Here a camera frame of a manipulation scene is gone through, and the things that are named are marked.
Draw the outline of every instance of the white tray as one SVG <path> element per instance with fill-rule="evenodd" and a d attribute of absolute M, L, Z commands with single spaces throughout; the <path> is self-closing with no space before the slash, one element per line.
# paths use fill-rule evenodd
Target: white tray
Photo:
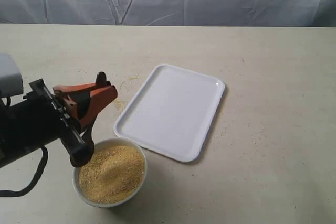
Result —
<path fill-rule="evenodd" d="M 114 125 L 114 132 L 180 162 L 201 151 L 224 92 L 222 81 L 158 65 Z"/>

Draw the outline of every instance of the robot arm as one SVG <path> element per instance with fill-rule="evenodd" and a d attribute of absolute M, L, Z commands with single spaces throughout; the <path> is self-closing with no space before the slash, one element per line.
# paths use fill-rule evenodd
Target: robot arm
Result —
<path fill-rule="evenodd" d="M 55 94 L 42 79 L 29 85 L 32 91 L 11 106 L 10 96 L 23 93 L 22 77 L 10 56 L 0 55 L 0 168 L 38 148 L 43 150 L 29 188 L 0 191 L 0 197 L 22 196 L 34 187 L 46 164 L 48 152 L 44 146 L 58 138 L 73 166 L 87 164 L 94 151 L 91 132 L 95 119 L 118 95 L 104 72 L 98 73 L 95 83 L 56 86 Z"/>

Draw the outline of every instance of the bowl rim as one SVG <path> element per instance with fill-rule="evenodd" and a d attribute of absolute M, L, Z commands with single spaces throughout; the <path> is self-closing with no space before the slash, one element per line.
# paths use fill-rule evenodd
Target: bowl rim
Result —
<path fill-rule="evenodd" d="M 143 183 L 144 183 L 144 181 L 146 179 L 146 176 L 147 176 L 148 165 L 147 165 L 146 156 L 145 156 L 142 148 L 137 143 L 135 143 L 134 141 L 126 139 L 126 138 L 122 138 L 122 137 L 113 137 L 113 138 L 109 138 L 109 139 L 100 141 L 100 142 L 96 143 L 95 146 L 99 146 L 101 144 L 105 144 L 105 143 L 109 143 L 109 142 L 114 142 L 114 141 L 127 142 L 130 145 L 132 145 L 133 147 L 135 147 L 140 152 L 140 154 L 142 155 L 143 160 L 144 160 L 144 173 L 143 173 L 142 181 L 140 182 L 140 184 L 136 188 L 136 190 L 130 196 L 128 196 L 127 198 L 123 199 L 122 201 L 119 201 L 119 202 L 116 202 L 116 203 L 111 203 L 111 204 L 96 203 L 96 202 L 93 202 L 92 200 L 88 199 L 87 197 L 85 197 L 85 195 L 83 194 L 83 192 L 80 190 L 80 188 L 78 186 L 78 183 L 77 183 L 77 181 L 78 181 L 78 173 L 79 173 L 80 167 L 75 167 L 73 169 L 73 172 L 72 172 L 72 185 L 74 186 L 73 188 L 75 189 L 75 191 L 77 192 L 79 198 L 82 201 L 84 201 L 85 203 L 87 203 L 87 204 L 89 204 L 91 206 L 94 206 L 94 207 L 110 208 L 110 207 L 115 207 L 115 206 L 118 206 L 118 205 L 121 205 L 121 204 L 125 203 L 126 201 L 130 200 L 131 198 L 133 198 L 138 193 L 138 191 L 142 187 L 142 185 L 143 185 Z"/>

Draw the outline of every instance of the white table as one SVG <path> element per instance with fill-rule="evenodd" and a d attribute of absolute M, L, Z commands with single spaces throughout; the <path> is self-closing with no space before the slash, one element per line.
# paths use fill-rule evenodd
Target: white table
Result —
<path fill-rule="evenodd" d="M 0 25 L 0 51 L 15 59 L 26 92 L 39 78 L 51 88 L 105 71 L 119 97 L 99 115 L 96 142 L 114 136 L 120 112 L 160 63 L 227 87 L 199 159 L 180 164 L 145 151 L 149 174 L 130 202 L 83 203 L 54 141 L 37 186 L 0 199 L 1 223 L 336 222 L 336 29 L 11 24 Z M 1 189 L 27 185 L 39 159 L 36 151 L 0 169 Z"/>

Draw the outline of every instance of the table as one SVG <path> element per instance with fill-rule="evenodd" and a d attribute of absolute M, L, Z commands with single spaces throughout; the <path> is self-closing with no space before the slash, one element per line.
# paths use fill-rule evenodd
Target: table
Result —
<path fill-rule="evenodd" d="M 336 222 L 336 29 L 2 24 L 0 51 L 20 67 L 25 92 L 39 78 L 51 88 L 105 71 L 119 97 L 98 116 L 96 142 L 114 137 L 114 122 L 160 63 L 227 88 L 200 157 L 181 164 L 145 151 L 148 177 L 130 202 L 83 203 L 54 141 L 37 186 L 0 199 L 1 223 Z M 1 189 L 27 185 L 40 155 L 2 168 Z"/>

